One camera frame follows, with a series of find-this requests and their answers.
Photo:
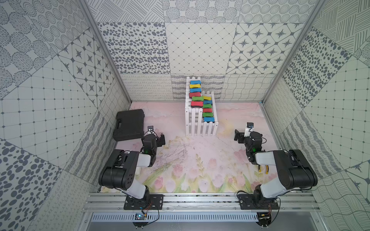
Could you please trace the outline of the white wooden slatted shelf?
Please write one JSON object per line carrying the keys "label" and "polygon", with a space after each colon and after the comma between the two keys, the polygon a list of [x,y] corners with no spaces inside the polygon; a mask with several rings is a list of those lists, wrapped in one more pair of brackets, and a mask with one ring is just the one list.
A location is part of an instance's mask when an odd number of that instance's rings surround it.
{"label": "white wooden slatted shelf", "polygon": [[192,98],[189,97],[190,84],[200,84],[202,90],[202,82],[200,77],[186,78],[186,99],[185,99],[185,131],[187,136],[215,136],[218,129],[218,117],[215,105],[215,95],[213,91],[203,91],[201,96],[209,96],[212,98],[212,110],[215,122],[203,121],[203,108],[191,108]]}

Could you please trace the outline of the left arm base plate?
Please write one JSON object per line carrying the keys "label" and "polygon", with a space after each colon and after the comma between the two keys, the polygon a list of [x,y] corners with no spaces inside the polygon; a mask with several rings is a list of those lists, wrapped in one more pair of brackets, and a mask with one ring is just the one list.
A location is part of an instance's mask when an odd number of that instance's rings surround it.
{"label": "left arm base plate", "polygon": [[149,194],[143,199],[127,196],[123,208],[124,210],[162,210],[163,200],[163,194]]}

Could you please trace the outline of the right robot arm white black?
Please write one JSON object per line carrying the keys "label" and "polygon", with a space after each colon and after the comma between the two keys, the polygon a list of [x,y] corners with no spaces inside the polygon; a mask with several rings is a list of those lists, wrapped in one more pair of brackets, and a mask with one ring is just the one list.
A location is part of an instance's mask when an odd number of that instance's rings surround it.
{"label": "right robot arm white black", "polygon": [[299,149],[263,151],[263,135],[251,131],[248,133],[235,130],[234,140],[246,148],[246,157],[250,163],[259,167],[275,166],[277,177],[268,183],[256,186],[253,199],[273,200],[293,190],[310,190],[318,183],[318,177]]}

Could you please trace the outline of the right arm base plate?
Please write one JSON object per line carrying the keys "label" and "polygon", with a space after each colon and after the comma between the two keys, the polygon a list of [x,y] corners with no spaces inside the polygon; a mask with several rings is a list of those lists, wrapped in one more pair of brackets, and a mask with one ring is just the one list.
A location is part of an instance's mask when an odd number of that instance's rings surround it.
{"label": "right arm base plate", "polygon": [[246,193],[238,193],[237,199],[241,210],[278,210],[279,203],[274,198],[256,199],[255,196]]}

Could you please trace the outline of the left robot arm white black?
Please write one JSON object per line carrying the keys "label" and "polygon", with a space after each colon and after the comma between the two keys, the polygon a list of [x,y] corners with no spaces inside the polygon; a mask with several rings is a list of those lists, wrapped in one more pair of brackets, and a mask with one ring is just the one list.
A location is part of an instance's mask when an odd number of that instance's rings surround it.
{"label": "left robot arm white black", "polygon": [[142,139],[141,151],[115,149],[98,177],[100,186],[116,189],[138,200],[149,200],[149,189],[135,179],[138,167],[152,167],[156,161],[157,149],[165,145],[165,136],[150,131]]}

